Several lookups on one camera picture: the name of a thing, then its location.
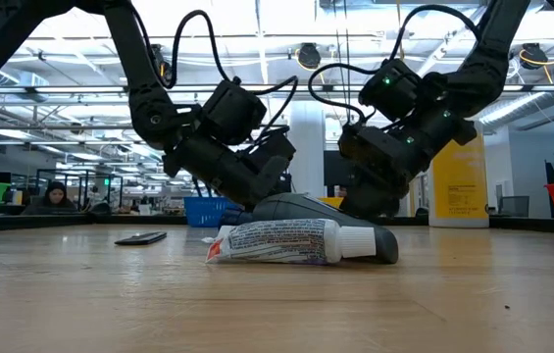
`table surface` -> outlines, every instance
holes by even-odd
[[[392,230],[398,264],[335,267],[206,265],[212,229],[1,231],[0,352],[554,352],[554,234]]]

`toothpaste tube label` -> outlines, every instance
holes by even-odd
[[[325,220],[256,222],[234,227],[211,245],[207,261],[326,264]]]

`toothpaste tube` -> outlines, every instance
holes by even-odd
[[[207,263],[241,260],[325,265],[376,254],[372,227],[340,227],[332,220],[282,220],[223,226],[209,247]]]

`ceiling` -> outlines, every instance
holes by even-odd
[[[394,45],[399,18],[402,23],[416,5],[439,3],[403,0],[399,16],[395,1],[344,1],[346,6],[343,1],[337,0],[335,11],[329,0],[132,2],[145,22],[151,42],[163,46],[163,54],[168,60],[172,56],[176,26],[181,18],[192,10],[206,11],[213,22],[218,52],[227,74],[239,76],[246,85],[276,84],[292,75],[306,82],[311,72],[302,68],[295,58],[296,49],[302,43],[316,44],[322,56],[321,65],[337,62],[341,57],[342,62],[350,62],[365,69],[376,68]],[[479,0],[448,0],[445,3],[473,20],[478,20],[483,9],[483,1]],[[408,25],[408,32],[402,40],[405,62],[419,74],[457,70],[475,43],[473,35],[463,30],[459,20],[435,12],[414,17]],[[178,83],[193,86],[187,88],[187,92],[171,93],[173,101],[177,103],[203,103],[209,97],[209,92],[196,93],[192,89],[200,90],[199,85],[215,85],[221,80],[213,62],[207,34],[207,27],[201,18],[190,21],[184,29],[178,55]],[[512,52],[518,53],[521,45],[528,42],[539,43],[549,60],[554,60],[554,12],[544,11],[541,1],[532,2],[517,32]],[[515,60],[508,83],[545,82],[543,70],[516,70],[518,62]],[[549,70],[554,73],[554,65]],[[44,21],[4,65],[0,74],[0,84],[4,86],[8,82],[9,87],[29,85],[31,77],[35,77],[37,84],[52,87],[126,85],[124,71],[105,19],[79,9]],[[350,83],[359,86],[367,79],[355,73],[349,76],[339,70],[329,71],[323,77],[325,83],[341,85],[344,82],[345,85]],[[292,105],[300,100],[311,100],[305,88],[299,88],[299,93]],[[520,94],[510,93],[501,100],[511,100]],[[343,100],[340,96],[332,94],[331,98]],[[277,93],[263,100],[269,107],[269,113],[273,114],[278,109],[283,97],[283,93]],[[355,103],[356,95],[352,97],[352,103]],[[27,138],[33,141],[90,142],[84,146],[56,144],[53,145],[55,151],[46,150],[62,161],[66,159],[65,152],[71,153],[67,158],[73,164],[92,163],[72,154],[78,152],[101,156],[102,162],[159,162],[161,152],[143,144],[130,144],[141,138],[128,126],[129,109],[126,96],[121,92],[91,94],[68,88],[60,94],[42,94],[42,97],[36,98],[35,101],[29,97],[0,94],[0,126],[37,126],[37,130],[23,128],[30,135]],[[285,110],[277,124],[288,124],[292,119],[290,112],[290,109]],[[345,120],[346,113],[329,107],[326,112],[333,118],[327,120],[326,128],[327,140],[331,142],[339,136],[339,122]],[[553,116],[554,107],[546,109],[544,114]],[[544,114],[523,117],[511,123],[511,126],[527,126],[545,119]],[[83,128],[74,131],[43,129],[44,126],[69,126],[74,123],[81,124]],[[371,124],[377,126],[388,123],[381,114],[371,119]],[[554,123],[533,128],[532,131],[547,129],[554,129]],[[0,134],[1,141],[14,139]],[[104,141],[110,139],[117,144],[105,145]],[[119,141],[126,142],[124,148]],[[151,174],[160,172],[157,168],[140,166],[139,169]]]

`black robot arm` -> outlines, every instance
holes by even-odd
[[[174,104],[154,63],[156,53],[145,27],[129,0],[0,0],[0,68],[43,20],[74,6],[105,17],[126,74],[132,125],[151,147],[165,151],[168,175],[174,177],[185,168],[248,208],[279,192],[279,177],[295,152],[284,137],[286,129],[263,135],[252,149],[233,152],[227,147],[244,142],[252,129],[259,127],[267,111],[257,97],[261,92],[250,93],[240,87],[239,78],[225,77],[204,107]],[[207,20],[215,43],[204,12],[192,12],[182,23],[197,15]],[[173,67],[176,81],[176,65]],[[293,76],[284,82],[294,83],[286,102],[297,81]]]
[[[364,218],[395,214],[399,199],[409,192],[409,182],[428,169],[444,146],[451,140],[464,145],[477,136],[473,123],[465,118],[501,94],[510,45],[529,2],[492,0],[477,27],[444,6],[415,9],[408,20],[420,11],[444,11],[460,17],[474,32],[477,43],[455,73],[429,73],[420,78],[395,59],[398,43],[378,70],[350,68],[373,75],[360,92],[359,101],[375,107],[392,124],[366,126],[366,118],[360,114],[358,123],[344,126],[338,141],[340,152],[355,162],[356,173],[341,210]],[[324,69],[312,75],[310,88],[315,75]]]

